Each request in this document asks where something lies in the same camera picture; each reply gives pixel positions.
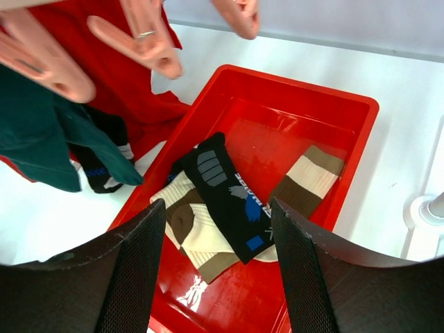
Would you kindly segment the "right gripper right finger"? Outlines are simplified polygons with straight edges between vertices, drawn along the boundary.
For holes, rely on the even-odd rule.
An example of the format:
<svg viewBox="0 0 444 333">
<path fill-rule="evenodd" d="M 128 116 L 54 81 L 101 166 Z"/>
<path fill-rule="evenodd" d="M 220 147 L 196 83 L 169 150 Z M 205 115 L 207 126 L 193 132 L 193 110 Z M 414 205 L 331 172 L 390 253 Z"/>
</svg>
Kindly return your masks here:
<svg viewBox="0 0 444 333">
<path fill-rule="evenodd" d="M 281 200 L 271 226 L 293 332 L 442 332 L 443 259 L 358 246 Z"/>
</svg>

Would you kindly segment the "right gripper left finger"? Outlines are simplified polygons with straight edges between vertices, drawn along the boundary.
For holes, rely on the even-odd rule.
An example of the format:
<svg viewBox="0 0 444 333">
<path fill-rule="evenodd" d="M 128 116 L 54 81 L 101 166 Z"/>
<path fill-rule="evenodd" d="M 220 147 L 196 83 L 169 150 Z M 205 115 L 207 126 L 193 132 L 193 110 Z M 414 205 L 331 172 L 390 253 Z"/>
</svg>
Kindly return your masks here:
<svg viewBox="0 0 444 333">
<path fill-rule="evenodd" d="M 166 208 L 44 261 L 1 266 L 2 332 L 146 332 Z"/>
</svg>

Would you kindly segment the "black sports sock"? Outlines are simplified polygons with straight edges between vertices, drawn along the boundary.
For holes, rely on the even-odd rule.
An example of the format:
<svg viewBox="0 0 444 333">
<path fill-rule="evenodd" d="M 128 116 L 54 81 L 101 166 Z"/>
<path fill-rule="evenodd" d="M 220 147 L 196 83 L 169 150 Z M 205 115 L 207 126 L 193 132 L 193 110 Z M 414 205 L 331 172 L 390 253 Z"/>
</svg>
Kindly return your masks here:
<svg viewBox="0 0 444 333">
<path fill-rule="evenodd" d="M 121 117 L 90 105 L 85 105 L 84 110 L 108 140 L 102 144 L 88 139 L 86 144 L 70 143 L 69 148 L 82 166 L 91 189 L 97 194 L 114 193 L 123 184 L 113 174 L 127 172 L 128 166 L 135 163 L 126 123 Z"/>
<path fill-rule="evenodd" d="M 217 228 L 243 264 L 274 244 L 271 211 L 248 187 L 225 147 L 225 135 L 213 134 L 176 160 L 168 181 L 184 171 Z"/>
</svg>

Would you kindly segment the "teal christmas sock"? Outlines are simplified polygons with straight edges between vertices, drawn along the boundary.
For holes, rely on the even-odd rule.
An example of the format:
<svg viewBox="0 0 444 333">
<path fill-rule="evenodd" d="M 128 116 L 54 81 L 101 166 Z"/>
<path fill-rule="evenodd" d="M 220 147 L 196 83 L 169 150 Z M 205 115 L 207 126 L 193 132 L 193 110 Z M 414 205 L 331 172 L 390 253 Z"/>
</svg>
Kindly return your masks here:
<svg viewBox="0 0 444 333">
<path fill-rule="evenodd" d="M 1 67 L 1 156 L 27 178 L 68 192 L 80 192 L 70 143 L 108 138 L 84 110 L 17 72 Z M 113 176 L 123 185 L 138 186 L 143 178 L 135 164 Z"/>
</svg>

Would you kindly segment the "pink round clip hanger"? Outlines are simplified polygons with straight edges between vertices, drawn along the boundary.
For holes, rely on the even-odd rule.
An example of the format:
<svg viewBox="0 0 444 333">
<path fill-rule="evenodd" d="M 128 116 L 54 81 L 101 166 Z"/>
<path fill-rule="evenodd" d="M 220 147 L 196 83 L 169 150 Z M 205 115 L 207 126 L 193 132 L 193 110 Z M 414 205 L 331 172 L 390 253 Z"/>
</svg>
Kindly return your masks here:
<svg viewBox="0 0 444 333">
<path fill-rule="evenodd" d="M 1 64 L 76 103 L 96 89 L 87 74 L 28 8 L 42 1 L 2 1 Z M 87 18 L 91 33 L 127 58 L 170 79 L 182 75 L 174 43 L 162 18 L 162 1 L 121 1 L 130 33 L 97 15 Z"/>
</svg>

